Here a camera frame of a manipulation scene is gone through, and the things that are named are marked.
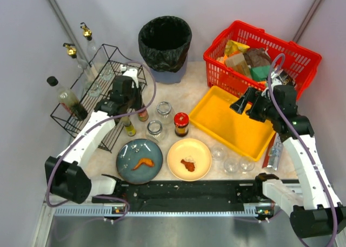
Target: orange food item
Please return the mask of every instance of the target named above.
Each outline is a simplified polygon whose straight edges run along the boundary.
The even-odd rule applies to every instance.
[[[137,170],[139,168],[139,166],[141,166],[142,164],[144,164],[144,165],[146,165],[148,167],[151,167],[151,168],[155,166],[155,163],[151,159],[142,158],[142,159],[139,160],[137,165],[132,170]]]
[[[188,171],[190,171],[190,172],[195,171],[195,164],[193,162],[187,162],[187,161],[185,161],[183,159],[180,162],[185,165],[185,168]]]
[[[223,57],[217,58],[216,60],[217,60],[218,62],[221,62],[222,64],[225,64],[225,60],[226,60],[227,58],[228,58],[228,56],[225,55],[225,56],[223,56]]]

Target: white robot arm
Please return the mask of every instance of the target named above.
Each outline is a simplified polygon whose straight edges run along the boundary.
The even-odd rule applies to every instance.
[[[100,121],[111,116],[124,114],[129,108],[139,110],[143,105],[137,70],[122,69],[122,72],[122,76],[115,79],[112,90],[109,91],[109,98],[102,99],[97,103],[85,127],[71,143],[71,145],[74,144],[79,137],[84,136],[78,144],[66,153],[55,173],[50,188],[51,193],[80,204],[88,197],[102,194],[110,195],[114,192],[117,178],[108,175],[88,178],[84,169],[104,136],[114,128],[119,120],[108,120],[92,129],[88,134],[87,131]],[[62,156],[67,149],[61,152],[59,156]],[[47,182],[59,156],[57,158],[49,157],[45,162]]]
[[[276,77],[272,81],[271,88],[280,110],[297,131],[316,164],[312,164],[305,148],[280,116],[270,99],[268,88],[261,92],[249,87],[245,94],[230,107],[242,114],[247,103],[250,102],[252,106],[246,111],[246,114],[251,119],[260,122],[265,120],[272,122],[274,130],[279,134],[283,145],[293,160],[303,197],[292,192],[275,175],[265,173],[259,174],[255,179],[257,194],[278,204],[290,217],[294,232],[301,238],[332,233],[332,204],[337,214],[337,232],[340,232],[346,227],[346,208],[342,206],[324,172],[316,149],[314,131],[308,118],[297,113],[297,92],[293,86],[282,85]],[[331,203],[317,173],[321,175],[322,181],[327,186]]]

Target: white wall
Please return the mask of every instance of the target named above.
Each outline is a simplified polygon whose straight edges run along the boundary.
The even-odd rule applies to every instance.
[[[0,0],[0,242],[29,246],[46,188],[44,162],[67,143],[51,118],[46,78],[70,85],[77,70],[46,0]]]
[[[316,133],[324,168],[346,203],[346,65],[344,0],[325,0],[299,44],[323,57],[318,73],[299,103]]]
[[[100,43],[119,46],[133,59],[141,27],[158,16],[183,18],[192,29],[189,60],[203,60],[216,36],[240,19],[270,34],[291,40],[313,0],[57,0],[79,42],[86,22]]]

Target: glass cup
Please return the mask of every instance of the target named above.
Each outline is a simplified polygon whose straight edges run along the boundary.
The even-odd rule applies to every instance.
[[[229,175],[236,173],[239,170],[239,159],[232,157],[226,159],[223,163],[223,168]]]
[[[248,156],[243,156],[240,159],[240,167],[243,169],[243,172],[249,172],[255,168],[255,162]]]
[[[84,91],[88,92],[89,97],[99,97],[101,94],[101,87],[97,81],[94,81],[90,76],[83,77]]]
[[[114,72],[110,62],[106,63],[106,66],[103,68],[102,72],[100,73],[100,77],[104,81],[110,81],[114,77]]]
[[[211,156],[214,161],[223,161],[228,157],[228,154],[223,146],[215,144],[211,148]]]

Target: empty glass jar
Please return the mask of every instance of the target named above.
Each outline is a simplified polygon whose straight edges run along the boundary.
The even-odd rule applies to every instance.
[[[239,170],[239,160],[236,158],[228,158],[223,163],[224,171],[231,175]]]
[[[211,156],[213,161],[223,161],[228,157],[226,149],[219,144],[215,144],[211,149]]]
[[[170,103],[164,101],[157,105],[158,120],[162,124],[172,124],[174,120],[174,111]]]
[[[240,167],[243,169],[243,172],[249,172],[254,169],[255,162],[247,156],[243,156],[240,159]]]
[[[145,135],[147,139],[150,139],[155,143],[160,143],[166,138],[166,130],[163,129],[163,125],[160,121],[152,120],[147,126]]]

